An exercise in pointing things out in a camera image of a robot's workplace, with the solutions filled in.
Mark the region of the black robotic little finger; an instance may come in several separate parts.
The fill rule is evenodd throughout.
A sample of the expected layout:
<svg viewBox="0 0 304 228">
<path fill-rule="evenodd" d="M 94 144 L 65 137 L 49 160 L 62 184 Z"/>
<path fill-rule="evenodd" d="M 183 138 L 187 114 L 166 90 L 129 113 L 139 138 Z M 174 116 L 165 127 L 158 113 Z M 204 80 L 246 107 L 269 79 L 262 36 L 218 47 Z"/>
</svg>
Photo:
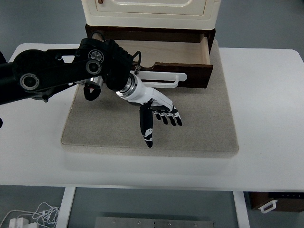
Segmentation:
<svg viewBox="0 0 304 228">
<path fill-rule="evenodd" d="M 173 108 L 175 109 L 174 119 L 175 119 L 176 125 L 182 126 L 180 114 L 179 114 L 178 110 L 175 108 L 175 106 L 173 106 Z"/>
</svg>

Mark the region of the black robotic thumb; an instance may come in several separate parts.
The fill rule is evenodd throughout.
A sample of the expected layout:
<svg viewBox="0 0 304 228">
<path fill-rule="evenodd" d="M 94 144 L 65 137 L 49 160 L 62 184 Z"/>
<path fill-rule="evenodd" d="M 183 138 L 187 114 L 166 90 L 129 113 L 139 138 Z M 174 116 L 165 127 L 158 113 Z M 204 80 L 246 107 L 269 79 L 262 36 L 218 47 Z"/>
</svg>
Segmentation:
<svg viewBox="0 0 304 228">
<path fill-rule="evenodd" d="M 147 146 L 151 148 L 153 146 L 152 132 L 153 132 L 153 113 L 151 110 L 152 101 L 148 101 L 140 106 L 140 129 L 144 141 Z"/>
</svg>

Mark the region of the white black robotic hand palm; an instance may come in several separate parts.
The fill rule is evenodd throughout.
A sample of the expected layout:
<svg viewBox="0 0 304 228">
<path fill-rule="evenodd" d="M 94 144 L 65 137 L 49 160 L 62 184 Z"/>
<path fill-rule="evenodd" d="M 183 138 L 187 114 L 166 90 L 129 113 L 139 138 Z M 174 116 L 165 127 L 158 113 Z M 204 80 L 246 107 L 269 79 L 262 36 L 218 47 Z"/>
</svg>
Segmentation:
<svg viewBox="0 0 304 228">
<path fill-rule="evenodd" d="M 143 105 L 152 101 L 152 106 L 157 107 L 157 109 L 173 110 L 171 99 L 152 87 L 146 87 L 141 79 L 134 74 L 129 74 L 127 84 L 116 94 L 129 103 Z"/>
</svg>

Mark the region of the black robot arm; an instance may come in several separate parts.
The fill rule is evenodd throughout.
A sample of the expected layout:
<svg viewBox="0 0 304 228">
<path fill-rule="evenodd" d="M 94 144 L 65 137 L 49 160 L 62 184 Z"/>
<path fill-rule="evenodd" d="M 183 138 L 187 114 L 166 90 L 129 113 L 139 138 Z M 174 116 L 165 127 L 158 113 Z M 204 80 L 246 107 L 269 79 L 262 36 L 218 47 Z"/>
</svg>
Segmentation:
<svg viewBox="0 0 304 228">
<path fill-rule="evenodd" d="M 74 49 L 30 49 L 14 61 L 0 59 L 0 102 L 32 98 L 47 102 L 53 95 L 74 85 L 84 86 L 86 100 L 95 100 L 102 85 L 133 105 L 139 106 L 140 129 L 152 147 L 153 119 L 181 125 L 172 100 L 147 87 L 139 78 L 141 53 L 131 55 L 112 39 L 84 38 Z"/>
</svg>

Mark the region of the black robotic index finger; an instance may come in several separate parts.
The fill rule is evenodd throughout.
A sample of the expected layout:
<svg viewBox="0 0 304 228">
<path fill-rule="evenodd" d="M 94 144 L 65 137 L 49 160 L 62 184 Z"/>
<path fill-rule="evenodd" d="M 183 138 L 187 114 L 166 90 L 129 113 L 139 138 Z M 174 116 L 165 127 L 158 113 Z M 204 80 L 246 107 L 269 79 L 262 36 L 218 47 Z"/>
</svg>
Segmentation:
<svg viewBox="0 0 304 228">
<path fill-rule="evenodd" d="M 158 120 L 161 120 L 162 118 L 161 118 L 161 115 L 160 115 L 160 113 L 158 112 L 158 111 L 153 111 L 153 114 L 155 114 L 155 116 L 156 116 L 156 118 L 158 119 Z"/>
</svg>

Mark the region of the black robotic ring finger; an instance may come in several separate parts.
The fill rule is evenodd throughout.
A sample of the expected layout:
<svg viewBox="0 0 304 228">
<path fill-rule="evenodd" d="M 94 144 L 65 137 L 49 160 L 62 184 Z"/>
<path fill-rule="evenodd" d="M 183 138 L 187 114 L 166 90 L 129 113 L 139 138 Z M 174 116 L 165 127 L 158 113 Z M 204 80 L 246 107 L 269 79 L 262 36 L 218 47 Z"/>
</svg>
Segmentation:
<svg viewBox="0 0 304 228">
<path fill-rule="evenodd" d="M 174 114 L 175 114 L 175 109 L 173 108 L 171 111 L 164 111 L 165 115 L 168 117 L 170 120 L 171 124 L 173 126 L 176 125 L 175 119 L 174 119 Z"/>
</svg>

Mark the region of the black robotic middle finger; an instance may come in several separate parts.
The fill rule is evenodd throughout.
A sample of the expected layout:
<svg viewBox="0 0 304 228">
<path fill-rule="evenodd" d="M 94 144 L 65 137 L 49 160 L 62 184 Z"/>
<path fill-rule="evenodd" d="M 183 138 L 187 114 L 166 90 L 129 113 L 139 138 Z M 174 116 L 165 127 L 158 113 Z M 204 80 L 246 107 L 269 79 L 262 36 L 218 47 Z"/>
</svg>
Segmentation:
<svg viewBox="0 0 304 228">
<path fill-rule="evenodd" d="M 164 124 L 168 124 L 168 119 L 167 119 L 167 111 L 165 110 L 160 110 L 159 111 L 159 116 L 162 119 Z"/>
</svg>

